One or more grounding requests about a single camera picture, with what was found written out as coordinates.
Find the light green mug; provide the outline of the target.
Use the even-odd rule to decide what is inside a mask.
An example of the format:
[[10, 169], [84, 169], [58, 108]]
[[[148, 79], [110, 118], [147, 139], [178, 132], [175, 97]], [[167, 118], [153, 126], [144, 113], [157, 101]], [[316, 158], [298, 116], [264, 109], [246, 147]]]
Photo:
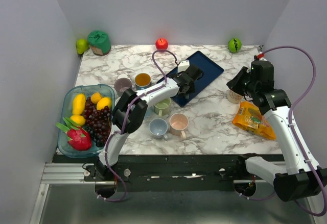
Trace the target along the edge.
[[163, 117], [170, 113], [171, 99], [165, 98], [162, 101], [154, 105], [154, 112], [159, 116]]

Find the blue butterfly mug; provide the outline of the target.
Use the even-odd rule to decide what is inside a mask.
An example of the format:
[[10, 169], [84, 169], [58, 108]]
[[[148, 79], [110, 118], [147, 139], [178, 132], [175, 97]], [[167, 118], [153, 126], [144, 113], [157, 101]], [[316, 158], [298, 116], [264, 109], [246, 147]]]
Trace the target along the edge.
[[147, 73], [137, 74], [134, 81], [135, 81], [135, 87], [137, 90], [147, 89], [152, 86], [151, 77]]

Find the pink ceramic mug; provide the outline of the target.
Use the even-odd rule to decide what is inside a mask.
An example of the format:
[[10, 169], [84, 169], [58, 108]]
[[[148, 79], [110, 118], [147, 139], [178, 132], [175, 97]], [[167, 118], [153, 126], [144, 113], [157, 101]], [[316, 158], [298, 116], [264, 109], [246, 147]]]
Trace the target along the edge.
[[184, 114], [173, 114], [169, 119], [169, 124], [171, 134], [186, 139], [186, 130], [189, 125], [189, 120]]

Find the grey mug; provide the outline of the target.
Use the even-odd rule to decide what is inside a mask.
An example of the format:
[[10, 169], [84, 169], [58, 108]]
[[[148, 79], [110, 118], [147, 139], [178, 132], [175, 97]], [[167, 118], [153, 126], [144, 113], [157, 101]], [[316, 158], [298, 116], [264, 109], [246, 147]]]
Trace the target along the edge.
[[149, 123], [149, 131], [154, 138], [163, 138], [164, 140], [168, 139], [168, 124], [162, 118], [153, 119]]

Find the purple ceramic mug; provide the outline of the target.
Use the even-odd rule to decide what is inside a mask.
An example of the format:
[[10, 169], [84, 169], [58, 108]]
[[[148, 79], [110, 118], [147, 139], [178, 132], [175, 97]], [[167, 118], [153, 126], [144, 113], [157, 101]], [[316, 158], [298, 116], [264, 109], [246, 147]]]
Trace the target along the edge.
[[131, 88], [132, 83], [128, 78], [119, 78], [114, 84], [114, 89], [116, 90], [118, 96], [121, 96], [125, 90]]

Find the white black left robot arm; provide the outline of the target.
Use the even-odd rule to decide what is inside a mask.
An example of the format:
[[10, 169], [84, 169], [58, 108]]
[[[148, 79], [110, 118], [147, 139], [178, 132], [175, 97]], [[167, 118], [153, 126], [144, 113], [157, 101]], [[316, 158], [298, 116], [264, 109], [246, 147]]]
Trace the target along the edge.
[[127, 137], [142, 125], [149, 107], [165, 98], [195, 92], [195, 82], [202, 76], [203, 71], [192, 64], [181, 73], [164, 76], [162, 82], [149, 88], [137, 92], [132, 89], [124, 91], [112, 110], [111, 131], [95, 164], [96, 175], [103, 181], [113, 176], [112, 166], [118, 162], [122, 146]]

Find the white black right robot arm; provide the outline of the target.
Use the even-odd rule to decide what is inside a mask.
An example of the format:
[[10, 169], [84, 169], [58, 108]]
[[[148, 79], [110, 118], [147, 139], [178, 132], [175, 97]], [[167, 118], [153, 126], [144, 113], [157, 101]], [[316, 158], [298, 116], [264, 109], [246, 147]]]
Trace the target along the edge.
[[235, 173], [241, 179], [256, 175], [274, 187], [284, 202], [317, 195], [317, 179], [326, 185], [326, 169], [309, 153], [306, 143], [289, 114], [291, 102], [281, 89], [274, 88], [274, 67], [269, 61], [252, 61], [227, 83], [233, 92], [252, 98], [271, 125], [286, 166], [281, 168], [257, 154], [239, 156]]

